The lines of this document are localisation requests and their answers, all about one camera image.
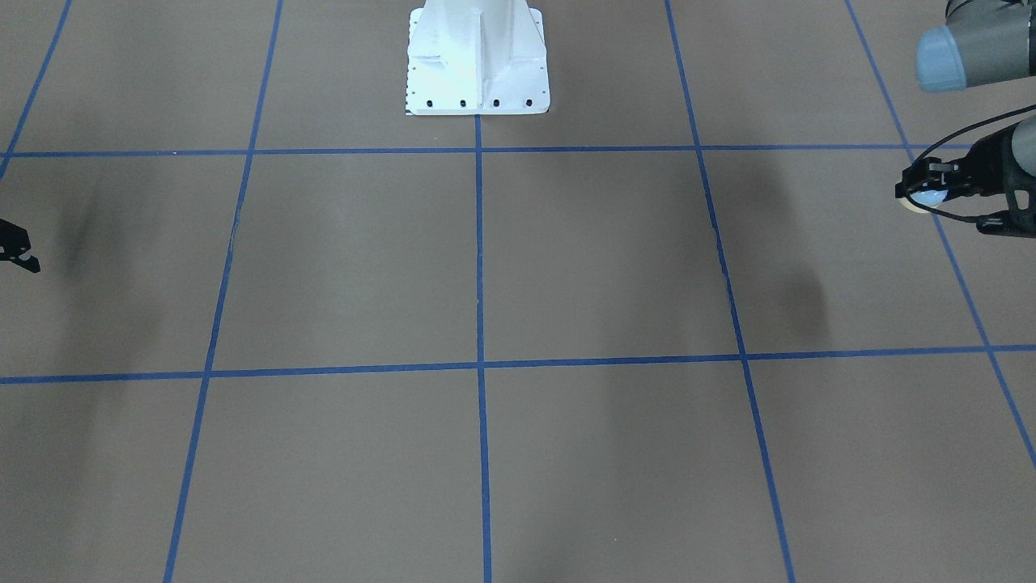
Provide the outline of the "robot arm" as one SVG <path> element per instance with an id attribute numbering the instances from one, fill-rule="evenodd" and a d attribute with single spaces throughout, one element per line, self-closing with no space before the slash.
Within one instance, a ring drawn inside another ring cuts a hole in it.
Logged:
<path id="1" fill-rule="evenodd" d="M 965 90 L 1034 77 L 1032 1 L 949 1 L 944 25 L 925 31 L 916 49 L 916 78 L 929 93 Z M 895 197 L 915 213 L 943 215 L 992 235 L 1034 235 L 1034 118 L 977 141 L 959 159 L 923 151 L 902 173 Z M 939 209 L 961 197 L 1005 196 L 987 215 Z"/>

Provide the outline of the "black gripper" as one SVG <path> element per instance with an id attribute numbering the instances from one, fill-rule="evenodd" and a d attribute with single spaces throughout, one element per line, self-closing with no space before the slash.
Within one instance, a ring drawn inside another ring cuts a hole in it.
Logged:
<path id="1" fill-rule="evenodd" d="M 969 196 L 1025 192 L 1034 202 L 1035 121 L 1021 121 L 980 139 L 962 161 L 915 161 L 902 171 L 895 199 L 947 190 L 945 202 Z"/>

